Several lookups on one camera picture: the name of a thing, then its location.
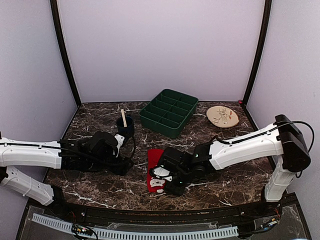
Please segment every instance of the black marble table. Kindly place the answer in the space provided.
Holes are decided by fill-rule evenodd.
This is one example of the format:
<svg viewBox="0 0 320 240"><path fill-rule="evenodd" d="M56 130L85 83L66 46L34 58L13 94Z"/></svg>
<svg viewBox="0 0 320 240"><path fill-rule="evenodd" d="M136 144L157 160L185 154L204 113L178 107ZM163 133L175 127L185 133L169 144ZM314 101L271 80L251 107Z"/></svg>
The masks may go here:
<svg viewBox="0 0 320 240"><path fill-rule="evenodd" d="M219 135L222 139L242 136L253 131L237 102L199 102L196 113L180 136L170 139L142 127L139 111L147 102L85 103L78 110L66 139L81 139L96 131L117 132L116 119L121 109L134 119L136 153L135 165L126 176L108 171L83 173L50 169L45 183L62 188L69 203L122 210L181 211L234 206L260 200L260 193L272 175L272 167L266 157L235 164L191 183L183 196L166 193L149 193L147 189L147 150L175 147L192 153L195 146ZM232 128L218 128L206 117L207 109L226 106L239 117L239 124ZM129 154L129 142L121 154Z"/></svg>

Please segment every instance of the wall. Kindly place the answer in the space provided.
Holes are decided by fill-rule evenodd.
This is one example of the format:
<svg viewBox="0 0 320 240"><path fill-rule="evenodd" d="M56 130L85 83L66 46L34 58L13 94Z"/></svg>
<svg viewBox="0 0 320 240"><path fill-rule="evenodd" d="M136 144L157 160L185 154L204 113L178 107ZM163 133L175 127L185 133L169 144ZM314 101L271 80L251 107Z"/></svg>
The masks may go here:
<svg viewBox="0 0 320 240"><path fill-rule="evenodd" d="M200 100L244 95L264 0L59 1L83 102L149 101L165 88Z"/></svg>
<svg viewBox="0 0 320 240"><path fill-rule="evenodd" d="M289 187L302 205L313 239L320 239L320 2L273 1L265 48L248 109L262 128L278 114L315 130L312 163ZM307 145L310 131L301 125Z"/></svg>
<svg viewBox="0 0 320 240"><path fill-rule="evenodd" d="M75 110L49 0L0 1L0 131L22 141L58 140ZM23 167L42 181L42 167ZM27 198L0 187L0 239L16 239Z"/></svg>

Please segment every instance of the perforated metal strip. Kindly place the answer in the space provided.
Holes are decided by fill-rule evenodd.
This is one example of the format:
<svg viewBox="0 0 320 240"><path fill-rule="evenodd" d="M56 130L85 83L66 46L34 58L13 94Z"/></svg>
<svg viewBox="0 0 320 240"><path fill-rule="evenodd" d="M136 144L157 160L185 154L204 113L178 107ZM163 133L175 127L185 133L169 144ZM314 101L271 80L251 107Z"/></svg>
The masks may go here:
<svg viewBox="0 0 320 240"><path fill-rule="evenodd" d="M54 219L34 213L32 221L49 228L72 234L72 223ZM102 228L93 228L100 240L215 240L238 236L238 228L236 226L226 227L214 230L191 231L179 233L151 233L151 232L130 232L115 231Z"/></svg>

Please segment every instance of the black frame post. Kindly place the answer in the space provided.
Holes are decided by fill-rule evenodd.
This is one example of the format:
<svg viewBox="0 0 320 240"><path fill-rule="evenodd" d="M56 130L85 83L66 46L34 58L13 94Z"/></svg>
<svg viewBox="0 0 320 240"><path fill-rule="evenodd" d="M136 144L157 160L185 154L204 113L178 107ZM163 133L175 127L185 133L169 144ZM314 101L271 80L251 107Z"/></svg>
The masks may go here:
<svg viewBox="0 0 320 240"><path fill-rule="evenodd" d="M265 0L258 45L256 47L256 52L255 52L255 56L254 56L254 61L253 61L249 81L246 86L246 90L245 90L243 100L242 100L242 103L245 106L248 104L252 89L254 87L259 64L260 64L260 60L261 60L261 56L262 56L262 52L264 50L264 45L265 45L266 36L267 36L267 29L268 29L268 24L269 24L269 18L270 18L270 13L271 13L271 5L272 5L272 0Z"/></svg>
<svg viewBox="0 0 320 240"><path fill-rule="evenodd" d="M62 57L65 73L66 73L66 76L67 76L69 84L70 84L70 88L71 88L71 91L73 94L74 101L75 101L77 107L79 108L82 103L81 103L81 99L80 99L80 96L78 93L78 89L76 86L74 76L72 74L72 70L71 70L71 66L70 66L70 62L69 62L69 58L68 58L68 54L67 54L64 35L62 32L62 28L61 28L57 0L50 0L50 4L51 4L51 11L52 11L52 18L53 18L53 23L54 23L54 28L55 28L55 34L56 34L56 38L58 40L58 45L60 48L60 54Z"/></svg>

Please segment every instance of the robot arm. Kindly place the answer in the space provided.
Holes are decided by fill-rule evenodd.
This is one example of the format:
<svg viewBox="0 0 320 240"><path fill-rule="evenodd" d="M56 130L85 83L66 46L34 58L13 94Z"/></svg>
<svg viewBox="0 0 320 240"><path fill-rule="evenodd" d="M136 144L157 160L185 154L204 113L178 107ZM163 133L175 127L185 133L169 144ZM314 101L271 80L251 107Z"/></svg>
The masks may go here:
<svg viewBox="0 0 320 240"><path fill-rule="evenodd" d="M197 145L192 155L168 147L150 174L167 180L164 190L179 196L193 178L233 164L278 156L276 169L264 190L267 202L278 202L295 174L306 169L311 159L301 131L285 115L278 115L275 120L244 136Z"/></svg>
<svg viewBox="0 0 320 240"><path fill-rule="evenodd" d="M125 175L133 162L119 155L124 140L124 136L112 136L107 132L96 132L93 137L80 141L26 142L0 137L0 186L7 186L45 206L54 201L63 202L60 188L32 179L14 166L82 172L107 169L114 174Z"/></svg>

